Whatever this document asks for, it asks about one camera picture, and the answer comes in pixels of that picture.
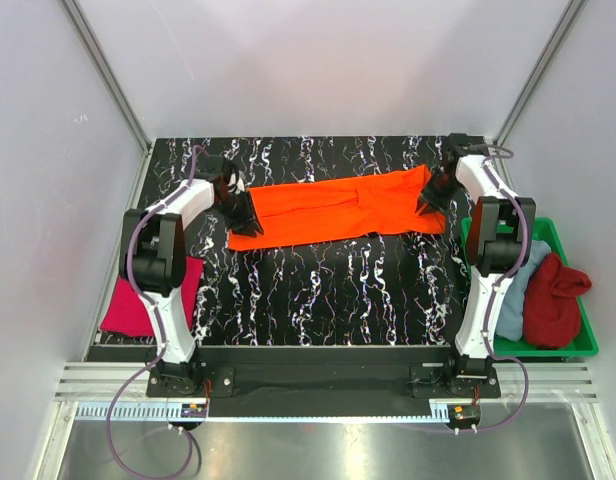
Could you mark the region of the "orange t shirt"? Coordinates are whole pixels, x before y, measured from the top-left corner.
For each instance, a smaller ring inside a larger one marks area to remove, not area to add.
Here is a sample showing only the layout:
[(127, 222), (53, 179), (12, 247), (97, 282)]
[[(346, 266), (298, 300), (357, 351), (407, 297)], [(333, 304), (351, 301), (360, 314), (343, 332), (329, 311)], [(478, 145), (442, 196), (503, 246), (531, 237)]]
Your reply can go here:
[(228, 247), (243, 252), (339, 241), (368, 233), (442, 234), (441, 213), (417, 206), (431, 179), (424, 165), (411, 170), (256, 187), (250, 190), (264, 233), (255, 238), (231, 233)]

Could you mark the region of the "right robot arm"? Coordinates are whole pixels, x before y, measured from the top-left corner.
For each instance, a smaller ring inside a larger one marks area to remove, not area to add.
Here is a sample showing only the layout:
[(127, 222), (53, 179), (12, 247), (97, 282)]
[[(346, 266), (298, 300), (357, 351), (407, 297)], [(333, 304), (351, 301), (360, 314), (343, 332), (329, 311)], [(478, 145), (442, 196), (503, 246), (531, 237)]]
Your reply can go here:
[(415, 395), (428, 398), (476, 393), (495, 397), (495, 330), (505, 295), (529, 256), (536, 204), (515, 193), (490, 165), (496, 158), (512, 158), (511, 150), (476, 144), (466, 134), (452, 133), (441, 153), (442, 169), (423, 188), (416, 211), (442, 212), (460, 189), (475, 202), (464, 244), (470, 291), (448, 356), (438, 364), (413, 368), (411, 385)]

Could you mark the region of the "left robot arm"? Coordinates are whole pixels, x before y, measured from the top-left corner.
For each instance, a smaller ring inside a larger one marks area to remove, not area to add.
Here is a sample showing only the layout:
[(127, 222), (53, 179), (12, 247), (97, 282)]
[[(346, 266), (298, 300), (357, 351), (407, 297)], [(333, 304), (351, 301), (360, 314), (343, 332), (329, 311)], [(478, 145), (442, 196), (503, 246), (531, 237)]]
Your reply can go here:
[(119, 274), (148, 314), (157, 341), (156, 358), (147, 369), (156, 383), (184, 396), (203, 386), (204, 372), (184, 310), (187, 272), (186, 228), (214, 210), (233, 234), (256, 238), (264, 233), (252, 195), (237, 165), (210, 156), (165, 198), (123, 217)]

